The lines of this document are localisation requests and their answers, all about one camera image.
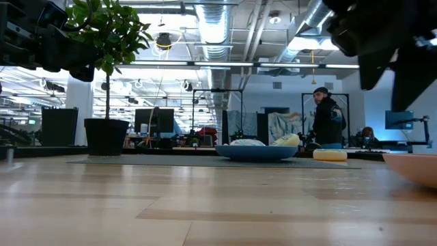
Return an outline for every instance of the pillar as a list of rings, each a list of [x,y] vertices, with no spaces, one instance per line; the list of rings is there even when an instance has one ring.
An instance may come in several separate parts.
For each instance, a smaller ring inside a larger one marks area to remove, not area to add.
[[[84,119],[92,118],[94,103],[94,82],[83,82],[71,76],[68,77],[66,108],[78,108],[76,139],[77,146],[87,145]]]

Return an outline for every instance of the potted plant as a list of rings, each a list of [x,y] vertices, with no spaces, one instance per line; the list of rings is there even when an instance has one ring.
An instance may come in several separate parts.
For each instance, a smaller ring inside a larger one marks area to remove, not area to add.
[[[77,27],[85,22],[89,11],[86,2],[73,2],[74,5],[66,9],[67,25]],[[139,49],[148,49],[147,39],[152,37],[146,32],[150,24],[143,24],[134,8],[122,6],[118,0],[103,0],[103,3],[104,6],[100,0],[91,0],[91,22],[69,36],[103,50],[104,57],[94,66],[106,73],[106,118],[85,119],[85,128],[90,155],[117,156],[122,152],[129,122],[109,119],[110,78],[114,70],[122,73],[117,65],[132,63]]]

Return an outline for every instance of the pink bowl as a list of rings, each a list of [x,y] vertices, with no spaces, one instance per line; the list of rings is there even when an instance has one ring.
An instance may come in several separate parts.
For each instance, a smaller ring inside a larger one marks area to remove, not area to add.
[[[384,154],[389,167],[409,181],[437,188],[437,155]]]

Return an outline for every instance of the gray floor mat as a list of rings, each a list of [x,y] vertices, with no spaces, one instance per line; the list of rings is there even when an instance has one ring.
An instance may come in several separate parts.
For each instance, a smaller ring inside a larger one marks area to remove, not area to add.
[[[231,161],[220,156],[178,156],[178,155],[126,155],[114,157],[92,157],[80,161],[69,161],[78,164],[115,164],[115,165],[170,165],[191,167],[283,167],[283,168],[316,168],[316,169],[360,169],[331,163],[314,161],[313,159],[290,158],[279,162],[252,163]]]

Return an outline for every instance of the black jacket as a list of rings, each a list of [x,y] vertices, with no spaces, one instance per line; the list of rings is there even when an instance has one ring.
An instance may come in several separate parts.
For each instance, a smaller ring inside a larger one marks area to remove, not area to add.
[[[323,99],[315,110],[315,141],[318,144],[339,144],[343,140],[341,132],[345,128],[346,121],[337,102],[330,97]]]

